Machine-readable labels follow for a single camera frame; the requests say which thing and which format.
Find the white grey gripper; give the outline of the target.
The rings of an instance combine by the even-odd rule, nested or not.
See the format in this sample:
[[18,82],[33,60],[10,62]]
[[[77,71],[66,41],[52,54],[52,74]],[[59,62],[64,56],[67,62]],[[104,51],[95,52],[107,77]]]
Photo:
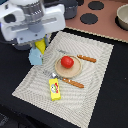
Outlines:
[[0,6],[0,23],[6,41],[16,39],[19,46],[27,45],[65,28],[64,6],[45,8],[42,3],[26,6],[4,3]]

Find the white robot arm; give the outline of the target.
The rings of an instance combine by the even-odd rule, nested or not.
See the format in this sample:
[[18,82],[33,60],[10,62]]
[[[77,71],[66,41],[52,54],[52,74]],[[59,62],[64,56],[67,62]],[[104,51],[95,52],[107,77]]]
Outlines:
[[45,8],[41,0],[8,0],[0,5],[1,32],[6,41],[26,45],[65,28],[64,5]]

